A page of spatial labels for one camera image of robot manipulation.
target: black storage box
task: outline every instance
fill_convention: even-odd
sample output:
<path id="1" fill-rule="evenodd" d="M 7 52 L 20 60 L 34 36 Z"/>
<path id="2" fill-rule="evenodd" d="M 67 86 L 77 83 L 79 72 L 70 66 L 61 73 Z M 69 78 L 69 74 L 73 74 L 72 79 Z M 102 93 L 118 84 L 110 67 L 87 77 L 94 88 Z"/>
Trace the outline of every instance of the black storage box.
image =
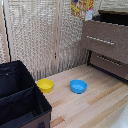
<path id="1" fill-rule="evenodd" d="M 0 128 L 50 128 L 51 110 L 21 61 L 0 65 Z"/>

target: floor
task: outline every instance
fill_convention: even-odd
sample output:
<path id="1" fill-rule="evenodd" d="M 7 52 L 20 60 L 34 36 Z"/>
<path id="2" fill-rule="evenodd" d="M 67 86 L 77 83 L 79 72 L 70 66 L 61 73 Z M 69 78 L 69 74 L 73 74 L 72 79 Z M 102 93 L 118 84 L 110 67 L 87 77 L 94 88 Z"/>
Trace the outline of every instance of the floor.
<path id="1" fill-rule="evenodd" d="M 128 102 L 128 85 L 94 67 L 82 65 L 48 77 L 53 90 L 44 94 L 53 107 L 51 128 L 110 128 Z M 70 90 L 70 81 L 84 80 L 83 94 Z"/>

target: plastic bowl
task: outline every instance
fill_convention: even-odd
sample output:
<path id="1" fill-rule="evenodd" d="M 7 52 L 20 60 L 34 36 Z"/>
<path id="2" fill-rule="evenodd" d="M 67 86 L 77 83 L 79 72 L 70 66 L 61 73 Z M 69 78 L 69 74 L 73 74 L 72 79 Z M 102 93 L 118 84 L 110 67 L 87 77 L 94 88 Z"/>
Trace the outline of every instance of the plastic bowl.
<path id="1" fill-rule="evenodd" d="M 40 88 L 42 93 L 48 93 L 52 91 L 54 83 L 49 79 L 41 79 L 37 82 L 37 86 Z"/>
<path id="2" fill-rule="evenodd" d="M 86 88 L 87 88 L 87 84 L 82 80 L 75 79 L 70 81 L 70 89 L 74 93 L 81 94 L 85 91 Z"/>

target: wicker panel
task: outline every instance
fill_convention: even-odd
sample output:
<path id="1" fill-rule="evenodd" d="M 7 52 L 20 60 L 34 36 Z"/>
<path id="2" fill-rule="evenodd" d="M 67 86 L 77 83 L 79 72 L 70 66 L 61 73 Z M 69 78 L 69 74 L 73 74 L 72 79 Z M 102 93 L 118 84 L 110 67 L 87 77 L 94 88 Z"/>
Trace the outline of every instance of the wicker panel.
<path id="1" fill-rule="evenodd" d="M 104 0 L 103 9 L 127 8 L 128 0 Z"/>
<path id="2" fill-rule="evenodd" d="M 8 0 L 8 4 L 14 60 L 23 61 L 35 80 L 52 75 L 56 0 Z"/>
<path id="3" fill-rule="evenodd" d="M 5 62 L 7 62 L 7 58 L 6 58 L 3 34 L 2 34 L 1 24 L 0 24 L 0 64 Z"/>
<path id="4" fill-rule="evenodd" d="M 95 0 L 93 7 L 93 16 L 98 15 L 98 10 L 100 8 L 101 0 Z"/>
<path id="5" fill-rule="evenodd" d="M 86 50 L 80 46 L 82 20 L 71 15 L 71 0 L 64 0 L 59 44 L 58 72 L 85 62 Z"/>
<path id="6" fill-rule="evenodd" d="M 0 64 L 8 62 L 7 40 L 4 28 L 4 18 L 0 1 Z"/>

